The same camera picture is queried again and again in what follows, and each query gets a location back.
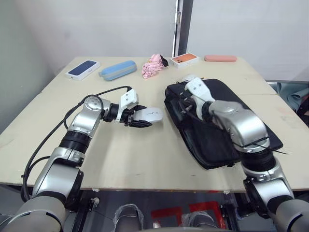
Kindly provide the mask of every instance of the black bag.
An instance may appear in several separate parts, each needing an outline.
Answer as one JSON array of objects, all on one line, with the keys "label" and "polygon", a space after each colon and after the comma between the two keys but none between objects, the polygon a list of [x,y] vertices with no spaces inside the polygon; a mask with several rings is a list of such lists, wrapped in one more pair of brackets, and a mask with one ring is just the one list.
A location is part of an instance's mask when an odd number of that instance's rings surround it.
[{"label": "black bag", "polygon": [[[204,80],[216,100],[239,102],[243,108],[249,107],[229,89],[223,82],[216,79]],[[202,123],[181,113],[178,104],[179,94],[183,92],[185,83],[177,83],[165,90],[165,106],[174,124],[179,130],[185,144],[197,162],[206,169],[232,166],[239,162],[238,151],[234,148],[229,134],[218,130],[211,122]],[[266,125],[270,139],[270,149],[283,147],[280,139]]]}]

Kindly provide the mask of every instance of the robotic arm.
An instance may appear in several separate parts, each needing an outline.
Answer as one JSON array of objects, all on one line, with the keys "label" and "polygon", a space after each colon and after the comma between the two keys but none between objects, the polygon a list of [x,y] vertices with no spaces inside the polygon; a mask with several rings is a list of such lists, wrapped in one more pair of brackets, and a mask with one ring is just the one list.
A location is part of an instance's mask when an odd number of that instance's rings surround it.
[{"label": "robotic arm", "polygon": [[263,218],[271,217],[279,231],[306,231],[309,203],[294,199],[280,163],[269,149],[262,120],[238,102],[215,100],[200,78],[189,81],[184,90],[181,96],[194,100],[200,120],[212,121],[229,133],[240,154],[247,176],[243,183],[257,213]]},{"label": "robotic arm", "polygon": [[131,127],[148,127],[162,120],[160,109],[151,108],[155,116],[143,120],[143,111],[138,105],[135,90],[125,93],[119,104],[113,104],[98,96],[85,99],[59,147],[56,147],[37,178],[32,199],[28,200],[4,228],[5,232],[56,232],[62,231],[65,221],[65,206],[73,203],[78,195],[83,172],[85,153],[100,120],[124,123]]}]

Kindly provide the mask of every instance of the blue pencil case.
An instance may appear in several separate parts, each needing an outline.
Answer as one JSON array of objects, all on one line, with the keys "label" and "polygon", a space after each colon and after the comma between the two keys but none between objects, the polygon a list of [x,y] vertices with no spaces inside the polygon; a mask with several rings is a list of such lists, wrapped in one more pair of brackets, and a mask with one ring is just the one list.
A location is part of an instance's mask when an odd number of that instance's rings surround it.
[{"label": "blue pencil case", "polygon": [[98,74],[106,81],[114,80],[118,77],[127,75],[137,70],[136,63],[128,60],[119,64],[112,65],[100,71]]}]

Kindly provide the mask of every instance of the red tape marking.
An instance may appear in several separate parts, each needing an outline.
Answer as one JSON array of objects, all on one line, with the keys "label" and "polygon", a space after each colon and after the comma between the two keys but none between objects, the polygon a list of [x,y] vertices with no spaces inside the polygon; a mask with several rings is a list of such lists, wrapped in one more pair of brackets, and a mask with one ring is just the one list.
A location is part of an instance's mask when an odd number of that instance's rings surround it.
[{"label": "red tape marking", "polygon": [[220,228],[226,229],[226,225],[221,215],[219,204],[217,202],[201,202],[201,203],[191,204],[189,205],[189,207],[190,207],[191,212],[212,209],[214,211],[214,214],[216,215]]},{"label": "red tape marking", "polygon": [[181,207],[173,207],[166,209],[158,209],[151,212],[151,218],[164,218],[170,216],[176,216],[178,226],[182,223],[183,210]]}]

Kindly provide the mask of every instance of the pink cloth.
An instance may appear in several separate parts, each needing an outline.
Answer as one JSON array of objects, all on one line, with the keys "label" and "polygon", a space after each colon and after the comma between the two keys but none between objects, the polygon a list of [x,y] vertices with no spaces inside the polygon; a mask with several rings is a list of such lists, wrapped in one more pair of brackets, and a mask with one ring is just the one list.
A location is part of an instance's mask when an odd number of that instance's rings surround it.
[{"label": "pink cloth", "polygon": [[164,65],[160,54],[154,54],[150,57],[149,61],[143,65],[141,74],[145,79],[154,76],[158,71],[162,70]]}]

